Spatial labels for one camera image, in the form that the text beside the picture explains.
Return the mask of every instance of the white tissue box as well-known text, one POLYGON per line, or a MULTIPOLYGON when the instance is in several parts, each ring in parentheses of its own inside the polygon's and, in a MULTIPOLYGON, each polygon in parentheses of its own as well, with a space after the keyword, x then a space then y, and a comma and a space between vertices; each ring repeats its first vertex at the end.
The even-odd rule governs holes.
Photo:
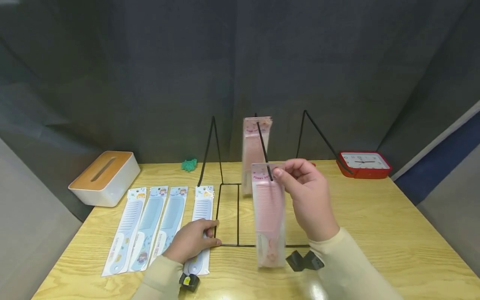
POLYGON ((87 205, 114 207, 138 173, 133 152, 105 151, 68 189, 87 205))

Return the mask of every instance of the black device on wrist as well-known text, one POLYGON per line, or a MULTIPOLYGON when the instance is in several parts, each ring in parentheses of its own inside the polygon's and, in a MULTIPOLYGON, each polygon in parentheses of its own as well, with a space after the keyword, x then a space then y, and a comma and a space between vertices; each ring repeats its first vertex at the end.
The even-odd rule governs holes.
POLYGON ((325 266, 320 258, 318 258, 312 251, 308 251, 308 253, 302 257, 302 255, 295 250, 286 258, 286 261, 294 272, 301 272, 304 269, 316 271, 325 266))
POLYGON ((198 278, 198 276, 194 274, 187 275, 183 273, 180 276, 179 283, 181 284, 182 288, 189 290, 190 292, 195 292, 198 285, 200 284, 200 278, 198 278))

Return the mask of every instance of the beige sleeve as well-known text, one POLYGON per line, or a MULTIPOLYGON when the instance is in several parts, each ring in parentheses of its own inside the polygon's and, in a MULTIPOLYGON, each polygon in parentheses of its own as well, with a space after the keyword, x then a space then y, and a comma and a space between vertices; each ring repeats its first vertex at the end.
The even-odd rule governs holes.
POLYGON ((164 256, 157 257, 145 272, 132 300, 178 299, 183 265, 164 256))
POLYGON ((325 264, 318 270, 318 276, 329 299, 402 299, 345 229, 341 228, 329 240, 310 241, 310 247, 325 264))

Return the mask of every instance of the comb package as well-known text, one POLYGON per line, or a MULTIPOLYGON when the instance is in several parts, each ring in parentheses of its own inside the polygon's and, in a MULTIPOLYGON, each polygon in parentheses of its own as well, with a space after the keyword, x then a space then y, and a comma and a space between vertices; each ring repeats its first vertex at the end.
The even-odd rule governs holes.
POLYGON ((167 185, 150 188, 150 195, 148 196, 133 246, 130 272, 145 271, 147 269, 148 261, 155 245, 154 240, 160 225, 160 216, 165 206, 167 191, 167 185))
POLYGON ((187 192, 188 187, 186 186, 170 188, 167 206, 160 222, 160 229, 156 236, 155 247, 149 265, 170 246, 173 237, 180 230, 187 192))
POLYGON ((120 219, 117 232, 113 238, 102 277, 125 273, 128 269, 133 242, 137 235, 140 215, 145 203, 147 188, 127 191, 127 203, 120 219))
POLYGON ((254 117, 243 119, 241 188, 244 195, 252 193, 252 164, 265 162, 265 156, 262 149, 262 142, 260 140, 257 122, 258 125, 260 125, 265 151, 267 151, 270 128, 272 127, 272 117, 254 117))
POLYGON ((271 170, 281 164, 252 164, 252 196, 255 213, 257 262, 259 267, 285 265, 285 187, 271 180, 271 170))
MULTIPOLYGON (((192 221, 199 219, 211 220, 213 216, 213 185, 202 185, 195 187, 195 204, 193 206, 192 221)), ((210 249, 205 249, 194 258, 185 263, 183 272, 185 274, 207 275, 210 263, 210 249)))

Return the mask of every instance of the left hand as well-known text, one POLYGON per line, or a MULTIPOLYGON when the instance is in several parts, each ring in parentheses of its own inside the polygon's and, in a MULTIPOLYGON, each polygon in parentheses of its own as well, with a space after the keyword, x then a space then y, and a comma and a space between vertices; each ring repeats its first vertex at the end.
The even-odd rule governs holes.
POLYGON ((205 219, 188 223, 177 232, 170 246, 163 252, 163 256, 184 264, 203 249, 220 246, 222 241, 213 238, 213 228, 218 224, 218 220, 205 219))

